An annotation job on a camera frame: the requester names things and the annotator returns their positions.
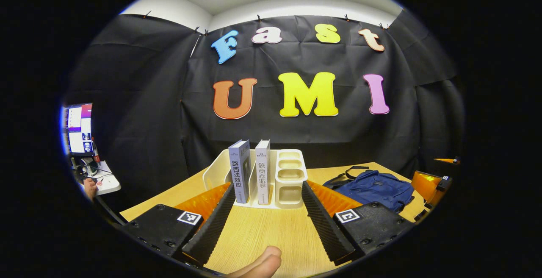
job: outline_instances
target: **orange letter u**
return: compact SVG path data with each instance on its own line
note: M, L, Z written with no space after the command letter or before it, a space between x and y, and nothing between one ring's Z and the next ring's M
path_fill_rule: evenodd
M215 89L215 102L213 110L215 114L222 119L239 119L244 117L252 107L252 87L258 82L254 78L240 79L241 85L241 104L236 108L228 106L228 96L230 87L234 85L232 81L220 81L213 84Z

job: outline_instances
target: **hand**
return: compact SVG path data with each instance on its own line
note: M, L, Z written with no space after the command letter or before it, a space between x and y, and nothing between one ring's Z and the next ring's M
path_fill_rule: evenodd
M87 194L88 198L94 200L94 197L96 195L97 187L96 183L91 179L87 178L83 180L83 187L85 188L85 193Z
M278 247L268 246L252 263L240 270L226 275L227 278L271 278L279 269L282 251Z

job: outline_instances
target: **finger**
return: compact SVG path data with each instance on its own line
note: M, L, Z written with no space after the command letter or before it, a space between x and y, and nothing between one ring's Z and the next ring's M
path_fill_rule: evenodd
M282 260L277 255L268 255L267 258L252 270L246 272L239 278L271 278L279 269Z
M269 246L267 246L265 248L263 253L254 262L248 264L248 266L245 266L240 270L236 270L235 272L232 272L232 273L226 275L225 277L227 277L227 278L235 278L235 277L242 276L242 274L245 274L246 272L252 270L253 268L255 268L257 266L259 266L270 255L275 255L277 257L280 257L282 255L282 251L278 247L269 245Z

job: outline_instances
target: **pink letter i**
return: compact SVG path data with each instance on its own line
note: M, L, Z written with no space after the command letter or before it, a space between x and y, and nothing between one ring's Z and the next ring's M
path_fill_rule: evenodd
M371 108L369 111L371 114L387 114L390 112L389 106L386 106L384 100L384 91L382 90L382 81L384 80L380 75L364 75L363 79L369 84L369 91L371 92Z

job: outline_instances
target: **book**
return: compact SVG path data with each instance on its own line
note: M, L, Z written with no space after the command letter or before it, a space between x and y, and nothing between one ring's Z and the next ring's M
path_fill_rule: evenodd
M258 187L258 203L269 204L269 140L261 140L256 145L256 181Z
M228 148L228 151L235 198L238 203L247 203L249 199L248 179L252 168L250 165L250 141L237 141Z

